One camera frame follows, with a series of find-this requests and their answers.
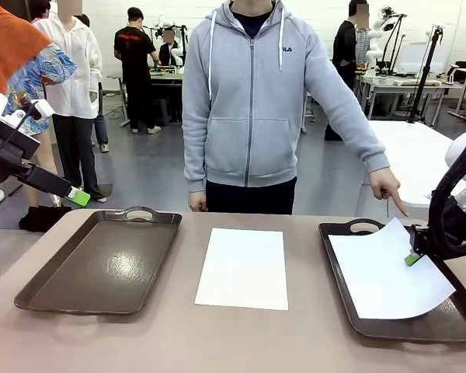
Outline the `person in plaid shirt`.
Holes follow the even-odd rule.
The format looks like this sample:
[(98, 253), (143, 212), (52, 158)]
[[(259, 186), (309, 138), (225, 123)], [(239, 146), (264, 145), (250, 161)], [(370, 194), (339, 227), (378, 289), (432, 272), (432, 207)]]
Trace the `person in plaid shirt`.
[(370, 50), (368, 28), (356, 28), (356, 69), (364, 71), (367, 68), (366, 54)]

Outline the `seated person in black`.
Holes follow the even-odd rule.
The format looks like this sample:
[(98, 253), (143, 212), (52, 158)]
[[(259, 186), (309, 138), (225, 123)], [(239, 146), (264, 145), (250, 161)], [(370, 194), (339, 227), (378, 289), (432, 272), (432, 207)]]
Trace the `seated person in black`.
[(158, 57), (162, 66), (182, 67), (184, 65), (183, 48), (176, 39), (174, 29), (164, 29), (163, 44), (160, 46)]

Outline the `brown plastic serving tray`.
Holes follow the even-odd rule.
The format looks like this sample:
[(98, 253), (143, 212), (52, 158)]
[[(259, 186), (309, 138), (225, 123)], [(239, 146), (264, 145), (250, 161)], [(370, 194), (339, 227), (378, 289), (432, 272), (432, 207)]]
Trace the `brown plastic serving tray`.
[(181, 214), (149, 207), (92, 213), (15, 296), (15, 306), (72, 315), (141, 311), (181, 221)]
[(443, 261), (432, 260), (455, 292), (433, 310), (410, 319), (361, 319), (357, 315), (329, 236), (370, 235), (384, 226), (378, 221), (358, 218), (344, 223), (323, 222), (318, 227), (349, 324), (360, 335), (381, 340), (466, 343), (466, 288)]

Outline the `dark background workbench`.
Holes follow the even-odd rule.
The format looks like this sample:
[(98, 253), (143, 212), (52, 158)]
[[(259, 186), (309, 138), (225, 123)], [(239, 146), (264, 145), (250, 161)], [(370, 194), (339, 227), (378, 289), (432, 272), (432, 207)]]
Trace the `dark background workbench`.
[[(150, 75), (154, 89), (178, 89), (182, 87), (183, 74), (170, 72), (170, 67), (167, 67), (167, 69), (168, 71), (151, 70)], [(123, 121), (120, 123), (120, 127), (124, 128), (130, 123), (130, 118), (127, 113), (127, 90), (125, 84), (123, 83), (122, 71), (114, 72), (110, 75), (107, 75), (106, 77), (118, 82), (123, 112)], [(168, 100), (156, 99), (155, 106), (160, 109), (162, 126), (168, 126), (171, 120), (171, 115), (168, 113)]]

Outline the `mannequin in orange blue clothes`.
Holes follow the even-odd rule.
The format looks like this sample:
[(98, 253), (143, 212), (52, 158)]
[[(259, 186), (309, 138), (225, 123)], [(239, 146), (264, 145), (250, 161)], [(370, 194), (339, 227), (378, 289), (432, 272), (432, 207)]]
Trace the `mannequin in orange blue clothes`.
[[(49, 37), (0, 5), (0, 93), (8, 99), (5, 115), (18, 110), (24, 97), (30, 101), (45, 99), (44, 84), (60, 84), (74, 70), (74, 63)], [(28, 117), (20, 128), (22, 133), (40, 142), (33, 157), (51, 149), (50, 140), (40, 138), (48, 132), (49, 123), (50, 117), (37, 120)], [(57, 175), (47, 164), (33, 164)]]

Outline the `person's left forearm grey sleeve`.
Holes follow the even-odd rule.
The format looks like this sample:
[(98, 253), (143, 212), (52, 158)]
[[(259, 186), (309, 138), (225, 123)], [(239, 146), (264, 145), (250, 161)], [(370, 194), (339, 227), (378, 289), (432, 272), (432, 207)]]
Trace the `person's left forearm grey sleeve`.
[(329, 124), (366, 165), (369, 174), (389, 167), (385, 147), (378, 140), (353, 94), (336, 100), (329, 111)]

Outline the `long grey work table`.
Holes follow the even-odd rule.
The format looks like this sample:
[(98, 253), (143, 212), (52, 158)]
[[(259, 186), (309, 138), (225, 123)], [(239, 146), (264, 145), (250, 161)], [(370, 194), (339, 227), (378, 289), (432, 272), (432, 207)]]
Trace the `long grey work table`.
[[(419, 80), (399, 77), (367, 77), (358, 75), (354, 83), (354, 93), (362, 111), (368, 120), (385, 119), (392, 120), (396, 112), (400, 112), (399, 102), (401, 98), (409, 99), (408, 106), (403, 110), (404, 120), (412, 115), (414, 102), (419, 99), (416, 108), (416, 121), (420, 121), (430, 127), (436, 128), (437, 120), (443, 101), (452, 91), (462, 91), (463, 85), (455, 82), (452, 85), (439, 80), (426, 80), (426, 85), (419, 91)], [(380, 116), (374, 114), (374, 108), (379, 96), (390, 96), (391, 105), (386, 114)]]

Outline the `person's right hand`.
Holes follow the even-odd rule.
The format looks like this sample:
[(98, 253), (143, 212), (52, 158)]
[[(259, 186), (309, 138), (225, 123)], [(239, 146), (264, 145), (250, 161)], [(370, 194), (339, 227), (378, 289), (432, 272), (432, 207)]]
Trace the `person's right hand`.
[(208, 212), (206, 192), (203, 190), (190, 192), (188, 194), (188, 205), (193, 212)]

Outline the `standing person in black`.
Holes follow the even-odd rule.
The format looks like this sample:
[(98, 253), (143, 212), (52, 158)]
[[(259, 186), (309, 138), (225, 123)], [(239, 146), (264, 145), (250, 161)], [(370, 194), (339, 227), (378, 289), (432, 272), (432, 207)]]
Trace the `standing person in black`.
[(356, 25), (367, 27), (369, 5), (367, 0), (351, 0), (348, 17), (340, 25), (333, 41), (332, 63), (339, 76), (353, 91), (356, 78)]

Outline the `black cloth on floor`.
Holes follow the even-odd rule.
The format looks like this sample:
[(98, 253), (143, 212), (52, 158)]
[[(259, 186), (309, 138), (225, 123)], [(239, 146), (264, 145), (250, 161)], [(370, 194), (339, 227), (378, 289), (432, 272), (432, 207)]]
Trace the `black cloth on floor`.
[(19, 220), (19, 228), (28, 232), (47, 232), (64, 215), (72, 210), (71, 207), (29, 207), (27, 214)]

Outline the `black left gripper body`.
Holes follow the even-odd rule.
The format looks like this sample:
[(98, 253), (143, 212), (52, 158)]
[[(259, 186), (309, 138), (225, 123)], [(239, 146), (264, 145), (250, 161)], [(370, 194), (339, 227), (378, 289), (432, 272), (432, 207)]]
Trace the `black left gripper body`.
[(10, 176), (20, 180), (23, 177), (23, 155), (12, 153), (0, 153), (0, 183)]

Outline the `black tripod stand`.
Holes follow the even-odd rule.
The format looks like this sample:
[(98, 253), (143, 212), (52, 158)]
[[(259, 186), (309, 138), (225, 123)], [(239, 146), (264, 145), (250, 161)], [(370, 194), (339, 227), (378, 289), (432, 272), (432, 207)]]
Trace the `black tripod stand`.
[(426, 55), (426, 60), (422, 63), (422, 71), (420, 74), (419, 84), (416, 86), (415, 94), (414, 94), (414, 102), (412, 105), (412, 109), (409, 112), (409, 117), (407, 122), (409, 124), (413, 124), (417, 121), (418, 117), (418, 109), (421, 98), (423, 96), (423, 90), (426, 86), (426, 80), (429, 75), (430, 66), (433, 60), (433, 55), (436, 49), (437, 44), (443, 39), (443, 27), (440, 25), (434, 25), (432, 29), (432, 33), (429, 38), (429, 49), (428, 54)]

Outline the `person in grey hoodie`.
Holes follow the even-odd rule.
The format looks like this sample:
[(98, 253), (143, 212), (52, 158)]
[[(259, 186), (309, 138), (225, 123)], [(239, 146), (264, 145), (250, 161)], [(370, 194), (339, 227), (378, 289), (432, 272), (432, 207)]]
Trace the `person in grey hoodie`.
[(183, 122), (208, 120), (208, 212), (290, 214), (305, 100), (329, 118), (350, 94), (317, 33), (281, 0), (215, 9), (190, 37), (183, 78)]

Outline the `white table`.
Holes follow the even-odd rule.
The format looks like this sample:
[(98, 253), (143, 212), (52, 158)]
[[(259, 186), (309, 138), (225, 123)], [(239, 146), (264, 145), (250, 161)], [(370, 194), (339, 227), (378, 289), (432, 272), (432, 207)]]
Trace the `white table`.
[(370, 126), (401, 184), (399, 195), (408, 217), (427, 220), (431, 192), (447, 172), (445, 156), (453, 141), (421, 123), (372, 120)]

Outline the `white A4 paper sheet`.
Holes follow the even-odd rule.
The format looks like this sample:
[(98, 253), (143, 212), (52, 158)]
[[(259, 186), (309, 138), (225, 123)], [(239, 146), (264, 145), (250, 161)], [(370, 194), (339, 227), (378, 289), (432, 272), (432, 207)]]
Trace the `white A4 paper sheet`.
[(213, 228), (195, 303), (287, 311), (283, 233)]
[(330, 235), (329, 241), (361, 319), (414, 318), (455, 292), (428, 256), (406, 264), (410, 235), (397, 218), (370, 235)]

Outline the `person in white jacket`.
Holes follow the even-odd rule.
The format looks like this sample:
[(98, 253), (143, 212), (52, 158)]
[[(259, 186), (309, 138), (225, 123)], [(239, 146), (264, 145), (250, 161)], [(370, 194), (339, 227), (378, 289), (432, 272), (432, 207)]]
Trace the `person in white jacket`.
[(57, 11), (35, 22), (35, 27), (75, 66), (64, 82), (46, 87), (47, 101), (55, 111), (53, 124), (64, 178), (74, 187), (81, 187), (93, 200), (105, 203), (91, 140), (99, 113), (102, 55), (94, 33), (77, 18), (82, 13), (82, 0), (56, 0), (56, 3)]

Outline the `person in black T-shirt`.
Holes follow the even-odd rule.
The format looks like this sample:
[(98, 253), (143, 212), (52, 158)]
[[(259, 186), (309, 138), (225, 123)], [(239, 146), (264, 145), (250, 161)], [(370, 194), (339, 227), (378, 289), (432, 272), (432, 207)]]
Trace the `person in black T-shirt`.
[(148, 56), (154, 64), (161, 64), (150, 37), (143, 29), (143, 12), (136, 7), (127, 10), (128, 25), (114, 37), (114, 57), (121, 61), (123, 83), (127, 90), (127, 112), (130, 129), (137, 134), (140, 123), (148, 134), (157, 134), (162, 128), (155, 124), (152, 114), (152, 86)]

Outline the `person's left hand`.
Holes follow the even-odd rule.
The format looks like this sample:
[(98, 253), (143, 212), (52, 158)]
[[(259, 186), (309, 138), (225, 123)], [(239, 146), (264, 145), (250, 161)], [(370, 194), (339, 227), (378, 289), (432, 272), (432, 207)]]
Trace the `person's left hand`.
[(375, 198), (378, 200), (391, 198), (397, 209), (404, 216), (409, 216), (398, 192), (401, 184), (389, 167), (369, 173), (369, 182)]

